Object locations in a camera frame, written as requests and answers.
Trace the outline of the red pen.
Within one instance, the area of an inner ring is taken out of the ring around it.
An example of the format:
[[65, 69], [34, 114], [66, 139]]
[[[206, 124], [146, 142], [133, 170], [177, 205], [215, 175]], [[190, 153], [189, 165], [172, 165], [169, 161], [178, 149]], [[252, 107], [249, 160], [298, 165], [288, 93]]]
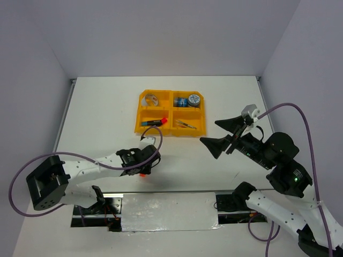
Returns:
[[178, 120], [176, 120], [175, 122], [176, 122], [176, 124], [177, 124], [178, 126], [180, 126], [180, 127], [182, 127], [182, 128], [187, 128], [187, 126], [186, 126], [183, 122], [180, 122], [180, 121], [178, 121]]

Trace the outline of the pink cap black highlighter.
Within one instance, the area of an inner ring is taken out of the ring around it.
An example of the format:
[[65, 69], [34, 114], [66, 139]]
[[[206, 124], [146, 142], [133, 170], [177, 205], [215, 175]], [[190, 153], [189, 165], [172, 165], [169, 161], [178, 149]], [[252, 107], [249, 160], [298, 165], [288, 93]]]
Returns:
[[154, 120], [153, 121], [153, 126], [162, 126], [166, 122], [168, 122], [168, 119], [166, 117], [164, 117], [162, 119], [159, 119], [159, 120]]

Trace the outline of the blue pen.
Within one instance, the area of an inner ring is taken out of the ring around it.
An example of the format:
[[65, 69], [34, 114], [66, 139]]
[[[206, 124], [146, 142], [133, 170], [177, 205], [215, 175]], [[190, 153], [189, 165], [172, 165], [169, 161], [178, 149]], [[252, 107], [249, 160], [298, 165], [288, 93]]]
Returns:
[[187, 123], [184, 123], [188, 128], [190, 128], [190, 129], [197, 129], [196, 127], [194, 127], [194, 126], [192, 126], [192, 125], [189, 125], [189, 124], [187, 124]]

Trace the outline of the silver clear tape roll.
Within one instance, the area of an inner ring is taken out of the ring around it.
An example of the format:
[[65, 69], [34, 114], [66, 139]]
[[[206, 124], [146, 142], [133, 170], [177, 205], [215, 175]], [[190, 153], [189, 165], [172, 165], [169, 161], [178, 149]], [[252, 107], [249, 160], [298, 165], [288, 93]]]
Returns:
[[140, 103], [142, 107], [158, 107], [159, 99], [156, 95], [148, 93], [142, 97]]

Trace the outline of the blue cap black highlighter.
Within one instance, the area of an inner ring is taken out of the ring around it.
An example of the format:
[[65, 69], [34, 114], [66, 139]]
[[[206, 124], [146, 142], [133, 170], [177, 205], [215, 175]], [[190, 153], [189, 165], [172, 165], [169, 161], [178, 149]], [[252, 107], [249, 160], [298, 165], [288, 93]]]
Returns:
[[146, 122], [142, 122], [141, 126], [153, 126], [153, 125], [156, 125], [157, 123], [158, 123], [157, 120], [149, 120]]

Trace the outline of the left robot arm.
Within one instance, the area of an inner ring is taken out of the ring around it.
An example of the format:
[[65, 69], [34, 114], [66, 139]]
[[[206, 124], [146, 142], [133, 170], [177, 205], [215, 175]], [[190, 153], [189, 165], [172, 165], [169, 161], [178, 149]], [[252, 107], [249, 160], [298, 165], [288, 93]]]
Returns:
[[59, 203], [79, 205], [97, 214], [103, 211], [105, 200], [96, 185], [82, 183], [100, 178], [149, 175], [161, 155], [152, 144], [144, 148], [121, 149], [94, 161], [62, 161], [59, 155], [46, 158], [27, 177], [33, 208], [45, 211]]

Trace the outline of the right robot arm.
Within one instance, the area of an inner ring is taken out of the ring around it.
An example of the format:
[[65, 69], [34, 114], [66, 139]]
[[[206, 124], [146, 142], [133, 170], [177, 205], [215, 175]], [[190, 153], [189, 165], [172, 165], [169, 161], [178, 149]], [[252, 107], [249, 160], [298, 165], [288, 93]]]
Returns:
[[243, 117], [217, 120], [215, 124], [229, 134], [221, 139], [201, 137], [214, 158], [234, 150], [270, 171], [266, 176], [275, 191], [284, 195], [297, 209], [287, 210], [268, 199], [248, 182], [233, 190], [229, 199], [238, 209], [253, 209], [276, 222], [295, 239], [308, 256], [342, 256], [342, 226], [329, 210], [316, 199], [314, 177], [294, 160], [299, 153], [292, 138], [283, 132], [274, 132], [266, 141], [246, 133]]

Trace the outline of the yellow four-compartment organizer tray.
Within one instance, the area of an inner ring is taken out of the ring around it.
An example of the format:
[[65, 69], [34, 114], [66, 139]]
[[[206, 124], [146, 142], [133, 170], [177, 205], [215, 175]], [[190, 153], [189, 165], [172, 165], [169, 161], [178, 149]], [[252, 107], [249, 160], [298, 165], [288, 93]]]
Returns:
[[[142, 107], [141, 99], [145, 94], [154, 94], [159, 99], [158, 107]], [[201, 102], [198, 108], [173, 106], [176, 97], [188, 98], [191, 94], [198, 94]], [[197, 91], [153, 90], [147, 89], [139, 96], [139, 104], [136, 115], [135, 133], [142, 134], [149, 126], [141, 126], [142, 122], [159, 120], [166, 117], [168, 122], [159, 127], [163, 135], [175, 137], [201, 137], [206, 135], [206, 115], [204, 97]], [[182, 128], [176, 124], [176, 120], [196, 127]]]

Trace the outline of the silver foil covered panel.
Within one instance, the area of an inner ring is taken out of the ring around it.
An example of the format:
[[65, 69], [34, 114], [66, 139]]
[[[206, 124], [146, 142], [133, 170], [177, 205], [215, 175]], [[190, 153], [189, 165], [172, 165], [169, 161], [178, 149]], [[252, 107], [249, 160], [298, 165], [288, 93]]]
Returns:
[[202, 231], [220, 227], [215, 194], [126, 194], [121, 209], [125, 232]]

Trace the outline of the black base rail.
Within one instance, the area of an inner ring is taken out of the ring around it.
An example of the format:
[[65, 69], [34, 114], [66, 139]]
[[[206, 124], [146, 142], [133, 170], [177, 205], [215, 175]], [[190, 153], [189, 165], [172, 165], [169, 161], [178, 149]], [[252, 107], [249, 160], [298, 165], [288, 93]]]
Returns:
[[92, 213], [74, 206], [72, 228], [111, 232], [204, 231], [224, 224], [266, 222], [255, 210], [239, 207], [229, 192], [106, 194], [105, 206]]

